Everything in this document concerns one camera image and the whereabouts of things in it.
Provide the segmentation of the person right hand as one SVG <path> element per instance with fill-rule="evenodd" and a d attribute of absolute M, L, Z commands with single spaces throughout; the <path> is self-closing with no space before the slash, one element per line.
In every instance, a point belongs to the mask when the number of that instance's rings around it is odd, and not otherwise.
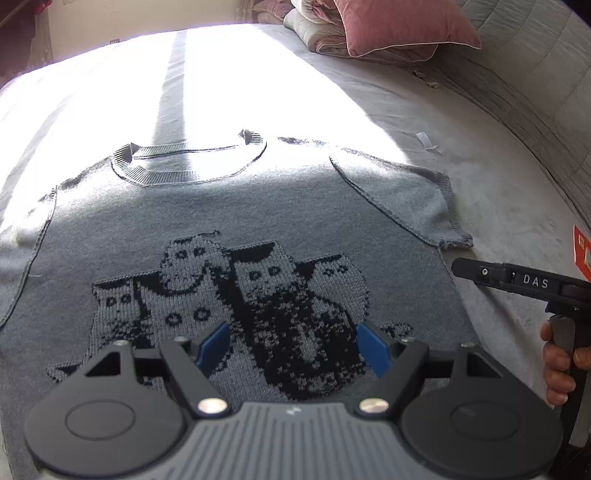
<path fill-rule="evenodd" d="M 545 342 L 542 354 L 546 400 L 552 406 L 562 406 L 568 401 L 568 395 L 576 387 L 575 380 L 569 374 L 571 364 L 581 370 L 589 371 L 591 350 L 589 346 L 586 346 L 576 349 L 573 354 L 568 354 L 554 343 L 553 329 L 549 321 L 541 326 L 540 337 Z"/>

